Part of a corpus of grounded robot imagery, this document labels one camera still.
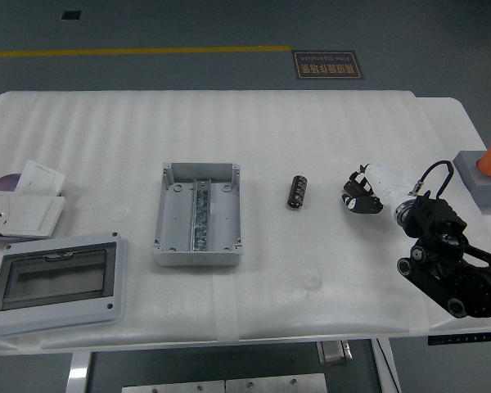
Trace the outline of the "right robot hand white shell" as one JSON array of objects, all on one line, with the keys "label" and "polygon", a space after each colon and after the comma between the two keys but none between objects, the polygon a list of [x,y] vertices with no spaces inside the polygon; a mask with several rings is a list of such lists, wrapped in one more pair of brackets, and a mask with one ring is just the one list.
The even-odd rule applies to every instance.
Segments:
[{"label": "right robot hand white shell", "polygon": [[379,165],[361,165],[344,185],[342,201],[355,214],[398,213],[409,208],[413,185],[402,172]]}]

